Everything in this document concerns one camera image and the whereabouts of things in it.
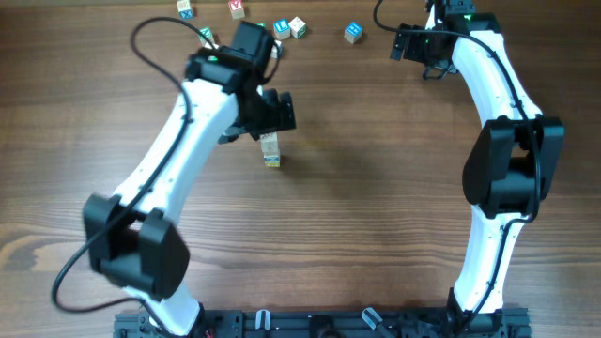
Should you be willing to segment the white block blue base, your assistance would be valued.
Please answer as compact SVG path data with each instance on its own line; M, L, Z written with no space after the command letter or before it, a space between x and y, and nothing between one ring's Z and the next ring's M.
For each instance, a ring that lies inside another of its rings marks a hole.
M278 156L273 156L273 157L265 157L264 158L264 162L279 162L280 163L280 158Z

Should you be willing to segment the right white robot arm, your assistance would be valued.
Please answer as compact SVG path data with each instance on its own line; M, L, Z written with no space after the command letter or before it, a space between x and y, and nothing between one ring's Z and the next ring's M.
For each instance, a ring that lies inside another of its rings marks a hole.
M462 172L471 207L470 238L450 306L456 331L502 313L503 284L517 237L547 197L562 150L564 126L545 117L521 85L492 13L471 1L428 1L426 25L401 24L392 57L463 77L482 129Z

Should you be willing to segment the white patterned block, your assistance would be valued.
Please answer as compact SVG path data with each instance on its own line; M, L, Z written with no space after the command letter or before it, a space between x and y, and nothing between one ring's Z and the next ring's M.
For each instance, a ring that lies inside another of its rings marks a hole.
M279 146L274 143L262 144L261 149L265 156L278 156L280 154Z

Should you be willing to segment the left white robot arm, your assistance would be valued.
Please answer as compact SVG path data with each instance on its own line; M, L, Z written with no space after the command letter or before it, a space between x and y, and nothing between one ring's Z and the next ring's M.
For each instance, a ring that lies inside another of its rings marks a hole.
M289 93L265 90L277 45L263 26L241 22L229 46L199 49L186 63L172 114L140 165L83 216L90 266L140 301L149 332L191 337L204 311L183 282L190 252L177 231L193 182L218 144L296 127Z

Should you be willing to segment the cream tower block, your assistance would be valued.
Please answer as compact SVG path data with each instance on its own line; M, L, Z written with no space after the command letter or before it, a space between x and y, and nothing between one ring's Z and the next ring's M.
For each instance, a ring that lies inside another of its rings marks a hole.
M278 146L278 136L276 132L270 132L266 134L262 134L260 136L260 143L262 147L277 147Z

